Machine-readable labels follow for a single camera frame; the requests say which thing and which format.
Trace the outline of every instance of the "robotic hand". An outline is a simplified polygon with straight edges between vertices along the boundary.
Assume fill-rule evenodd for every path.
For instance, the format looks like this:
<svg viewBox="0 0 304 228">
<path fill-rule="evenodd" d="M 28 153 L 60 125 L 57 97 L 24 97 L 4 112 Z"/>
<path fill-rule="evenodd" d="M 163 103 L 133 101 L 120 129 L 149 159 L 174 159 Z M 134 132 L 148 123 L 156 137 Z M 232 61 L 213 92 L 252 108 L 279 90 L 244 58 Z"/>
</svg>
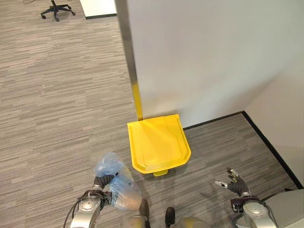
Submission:
<svg viewBox="0 0 304 228">
<path fill-rule="evenodd" d="M 252 196 L 246 182 L 235 170 L 227 168 L 227 172 L 229 174 L 228 177 L 232 179 L 232 182 L 227 184 L 221 181 L 215 181 L 216 185 L 229 189 L 230 191 L 238 194 L 239 197 Z"/>
<path fill-rule="evenodd" d="M 215 184 L 238 194 L 239 198 L 230 200 L 233 212 L 243 213 L 249 227 L 277 228 L 271 209 L 251 194 L 247 184 L 235 170 L 227 168 L 227 172 L 232 181 L 230 183 L 215 181 Z"/>
</svg>

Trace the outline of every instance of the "black baseboard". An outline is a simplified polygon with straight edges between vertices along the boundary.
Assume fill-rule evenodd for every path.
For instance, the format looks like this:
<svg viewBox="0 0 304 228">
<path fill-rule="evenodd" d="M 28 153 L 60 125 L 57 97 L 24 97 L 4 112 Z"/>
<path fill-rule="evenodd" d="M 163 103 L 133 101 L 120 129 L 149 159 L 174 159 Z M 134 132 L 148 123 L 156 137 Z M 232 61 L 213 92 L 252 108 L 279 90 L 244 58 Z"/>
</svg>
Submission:
<svg viewBox="0 0 304 228">
<path fill-rule="evenodd" d="M 278 151 L 276 151 L 276 149 L 270 143 L 270 141 L 263 135 L 263 133 L 260 131 L 260 129 L 255 125 L 255 123 L 252 121 L 252 119 L 250 118 L 250 116 L 245 111 L 242 111 L 242 114 L 245 117 L 245 119 L 250 123 L 250 125 L 252 126 L 252 128 L 256 131 L 256 133 L 258 134 L 258 136 L 260 136 L 260 138 L 263 140 L 263 142 L 269 148 L 269 150 L 271 151 L 271 153 L 275 156 L 275 158 L 278 160 L 278 162 L 284 168 L 284 170 L 287 172 L 287 174 L 292 179 L 292 181 L 294 182 L 294 184 L 296 185 L 296 187 L 298 189 L 303 189 L 303 185 L 297 179 L 297 177 L 295 176 L 295 174 L 291 171 L 291 169 L 286 164 L 286 162 L 284 161 L 284 159 L 280 156 L 280 154 L 278 153 Z"/>
<path fill-rule="evenodd" d="M 208 120 L 208 121 L 206 121 L 206 122 L 198 123 L 198 124 L 195 124 L 195 125 L 192 125 L 192 126 L 189 126 L 189 127 L 184 127 L 183 130 L 185 131 L 185 130 L 188 130 L 188 129 L 191 129 L 191 128 L 194 128 L 194 127 L 199 127 L 199 126 L 202 126 L 202 125 L 205 125 L 205 124 L 209 124 L 209 123 L 211 123 L 211 122 L 215 122 L 215 121 L 218 121 L 218 120 L 222 120 L 222 119 L 225 119 L 225 118 L 228 118 L 228 117 L 237 115 L 237 114 L 241 114 L 241 113 L 242 113 L 242 112 L 237 112 L 237 113 L 225 115 L 225 116 L 222 116 L 222 117 L 213 119 L 213 120 Z"/>
<path fill-rule="evenodd" d="M 117 16 L 117 13 L 88 16 L 88 17 L 85 17 L 85 19 L 107 18 L 107 17 L 114 17 L 114 16 Z"/>
<path fill-rule="evenodd" d="M 294 184 L 296 185 L 296 187 L 298 189 L 303 189 L 303 185 L 300 183 L 300 181 L 297 179 L 297 177 L 295 176 L 295 174 L 291 171 L 291 169 L 289 168 L 289 166 L 286 164 L 286 162 L 284 161 L 284 159 L 280 156 L 280 154 L 278 153 L 278 151 L 276 151 L 276 149 L 274 148 L 274 146 L 270 143 L 270 141 L 263 135 L 263 133 L 260 131 L 260 129 L 255 125 L 255 123 L 251 120 L 250 116 L 245 112 L 245 111 L 241 111 L 241 112 L 237 112 L 237 113 L 233 113 L 230 115 L 225 115 L 213 120 L 209 120 L 203 123 L 198 123 L 189 127 L 185 127 L 183 128 L 183 130 L 188 130 L 194 127 L 199 127 L 205 124 L 209 124 L 211 122 L 214 121 L 218 121 L 218 120 L 222 120 L 237 114 L 242 114 L 245 119 L 249 122 L 249 124 L 252 126 L 252 128 L 256 131 L 256 133 L 258 134 L 258 136 L 260 136 L 260 138 L 262 139 L 262 141 L 265 143 L 265 145 L 268 147 L 268 149 L 271 151 L 271 153 L 274 155 L 274 157 L 278 160 L 278 162 L 281 164 L 281 166 L 284 168 L 284 170 L 287 172 L 287 174 L 289 175 L 289 177 L 291 178 L 291 180 L 294 182 Z"/>
</svg>

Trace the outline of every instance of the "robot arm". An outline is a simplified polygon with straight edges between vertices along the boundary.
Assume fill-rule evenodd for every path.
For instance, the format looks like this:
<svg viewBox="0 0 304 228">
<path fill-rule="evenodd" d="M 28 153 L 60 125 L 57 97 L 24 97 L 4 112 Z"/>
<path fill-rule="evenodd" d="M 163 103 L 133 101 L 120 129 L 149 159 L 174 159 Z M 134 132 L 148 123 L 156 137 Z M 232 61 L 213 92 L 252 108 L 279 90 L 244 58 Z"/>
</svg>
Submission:
<svg viewBox="0 0 304 228">
<path fill-rule="evenodd" d="M 106 175 L 101 178 L 95 177 L 91 190 L 86 191 L 72 206 L 63 228 L 65 228 L 67 218 L 71 212 L 72 223 L 70 228 L 94 228 L 100 211 L 105 205 L 111 204 L 112 193 L 103 192 L 103 188 L 109 184 L 113 178 L 114 176 L 112 175 Z M 78 207 L 78 211 L 74 216 L 76 207 Z"/>
<path fill-rule="evenodd" d="M 247 224 L 252 228 L 277 228 L 271 209 L 260 199 L 251 194 L 243 178 L 233 169 L 227 168 L 231 183 L 216 181 L 215 184 L 238 194 L 240 198 L 231 200 L 235 213 L 243 213 Z"/>
</svg>

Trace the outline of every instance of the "cable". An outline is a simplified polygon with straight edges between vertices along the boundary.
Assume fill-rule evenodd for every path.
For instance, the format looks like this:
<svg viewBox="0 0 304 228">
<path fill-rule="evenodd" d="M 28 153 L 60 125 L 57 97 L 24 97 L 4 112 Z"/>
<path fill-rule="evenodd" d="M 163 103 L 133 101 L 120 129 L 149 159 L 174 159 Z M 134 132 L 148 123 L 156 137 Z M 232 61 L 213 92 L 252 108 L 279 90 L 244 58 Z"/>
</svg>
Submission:
<svg viewBox="0 0 304 228">
<path fill-rule="evenodd" d="M 63 228 L 66 227 L 67 219 L 68 219 L 68 216 L 71 214 L 71 211 L 72 211 L 72 210 L 75 211 L 76 205 L 77 205 L 81 200 L 82 200 L 82 197 L 78 198 L 77 201 L 76 201 L 76 203 L 74 203 L 73 206 L 71 207 L 70 211 L 69 211 L 68 214 L 66 215 L 66 219 L 65 219 L 65 222 L 64 222 L 64 224 L 63 224 Z"/>
<path fill-rule="evenodd" d="M 270 208 L 265 202 L 262 202 L 262 205 L 268 209 L 268 215 L 269 215 L 269 217 L 273 220 L 273 222 L 275 223 L 276 227 L 279 227 L 279 226 L 277 225 L 277 222 L 276 222 L 276 220 L 275 220 L 275 217 L 274 217 L 274 214 L 272 213 L 271 208 Z"/>
<path fill-rule="evenodd" d="M 23 0 L 22 3 L 27 5 L 27 4 L 30 4 L 32 2 L 34 2 L 35 0 Z"/>
</svg>

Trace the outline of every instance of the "black wire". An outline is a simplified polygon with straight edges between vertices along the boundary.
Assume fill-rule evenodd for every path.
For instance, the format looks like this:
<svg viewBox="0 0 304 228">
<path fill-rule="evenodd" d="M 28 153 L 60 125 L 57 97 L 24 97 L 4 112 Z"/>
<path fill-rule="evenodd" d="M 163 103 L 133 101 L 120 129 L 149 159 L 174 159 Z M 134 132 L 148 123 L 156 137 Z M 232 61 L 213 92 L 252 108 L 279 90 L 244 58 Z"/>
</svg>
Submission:
<svg viewBox="0 0 304 228">
<path fill-rule="evenodd" d="M 35 0 L 23 0 L 22 3 L 27 5 L 27 4 L 30 4 L 30 3 L 34 2 L 34 1 Z"/>
<path fill-rule="evenodd" d="M 74 203 L 74 205 L 71 207 L 70 211 L 69 211 L 68 214 L 66 215 L 66 219 L 65 219 L 65 222 L 64 222 L 64 224 L 63 224 L 63 228 L 66 227 L 67 219 L 68 219 L 68 216 L 71 214 L 71 211 L 72 211 L 72 210 L 75 210 L 76 205 L 77 205 L 81 200 L 82 200 L 82 198 L 78 198 L 77 201 L 76 201 L 76 203 Z"/>
<path fill-rule="evenodd" d="M 83 200 L 84 197 L 87 197 L 88 196 L 88 193 L 90 193 L 90 196 L 96 196 L 100 199 L 100 202 L 101 202 L 101 206 L 100 206 L 100 210 L 102 208 L 104 208 L 105 206 L 105 202 L 104 202 L 104 197 L 102 194 L 100 194 L 99 192 L 90 192 L 90 191 L 86 191 L 81 197 L 79 197 L 76 201 L 76 203 L 73 204 L 73 206 L 71 207 L 70 211 L 68 212 L 68 214 L 66 215 L 66 219 L 65 219 L 65 222 L 63 224 L 63 228 L 66 227 L 66 224 L 67 224 L 67 219 L 68 219 L 68 216 L 71 214 L 72 212 L 72 219 L 74 218 L 74 213 L 75 213 L 75 209 L 76 209 L 76 206 L 78 206 L 79 208 L 79 203 L 81 200 Z"/>
<path fill-rule="evenodd" d="M 75 207 L 73 208 L 72 219 L 74 218 L 75 208 L 76 208 L 76 205 L 75 205 Z"/>
<path fill-rule="evenodd" d="M 275 220 L 275 217 L 274 217 L 274 214 L 272 213 L 271 208 L 270 208 L 265 202 L 262 202 L 262 204 L 268 209 L 268 215 L 269 215 L 269 217 L 273 220 L 273 222 L 275 223 L 276 227 L 279 227 L 279 226 L 277 225 L 277 222 L 276 222 L 276 220 Z"/>
</svg>

